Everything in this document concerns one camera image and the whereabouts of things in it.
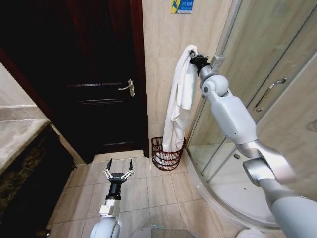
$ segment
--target tile floor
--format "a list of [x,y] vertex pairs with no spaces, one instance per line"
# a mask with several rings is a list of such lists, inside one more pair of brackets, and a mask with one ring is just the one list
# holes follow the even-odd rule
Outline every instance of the tile floor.
[[[150,225],[186,229],[203,238],[233,238],[242,229],[208,207],[182,161],[175,170],[164,172],[153,166],[148,158],[132,160],[135,174],[121,190],[118,220],[121,238],[129,238],[136,230]],[[114,160],[111,171],[128,170],[129,161]],[[94,161],[78,165],[71,173],[48,224],[50,238],[89,237],[93,225],[100,219],[99,207],[110,186],[103,174],[106,165],[107,161]]]

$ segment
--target sign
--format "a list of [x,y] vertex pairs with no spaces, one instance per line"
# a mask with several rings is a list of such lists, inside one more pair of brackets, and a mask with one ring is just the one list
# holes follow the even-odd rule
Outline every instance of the sign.
[[193,12],[194,0],[171,0],[171,13],[190,14]]

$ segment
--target hanging towel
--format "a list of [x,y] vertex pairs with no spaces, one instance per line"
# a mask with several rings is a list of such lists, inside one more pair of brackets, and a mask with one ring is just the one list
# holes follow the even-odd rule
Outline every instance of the hanging towel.
[[196,68],[189,63],[191,51],[198,53],[196,46],[187,46],[175,69],[165,119],[163,136],[163,151],[165,152],[175,152],[182,148],[185,129],[189,125],[196,79]]

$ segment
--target marble countertop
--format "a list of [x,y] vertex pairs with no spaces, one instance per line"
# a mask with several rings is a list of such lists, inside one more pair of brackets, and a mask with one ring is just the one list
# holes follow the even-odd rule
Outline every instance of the marble countertop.
[[0,174],[49,123],[47,119],[0,121]]

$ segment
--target door handle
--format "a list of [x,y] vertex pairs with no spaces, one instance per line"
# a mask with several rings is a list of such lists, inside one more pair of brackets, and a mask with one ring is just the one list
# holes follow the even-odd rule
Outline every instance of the door handle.
[[287,78],[283,78],[280,79],[274,83],[272,83],[267,89],[266,91],[263,93],[262,97],[260,98],[260,100],[258,101],[258,103],[254,106],[253,111],[259,113],[263,110],[263,108],[259,108],[258,106],[263,102],[264,98],[267,97],[268,93],[272,90],[272,88],[274,88],[276,85],[278,84],[284,84],[286,82]]
[[134,97],[135,92],[134,92],[134,84],[133,84],[133,80],[129,79],[128,80],[128,86],[126,86],[125,88],[118,88],[119,91],[123,91],[123,90],[130,90],[130,95],[131,97]]

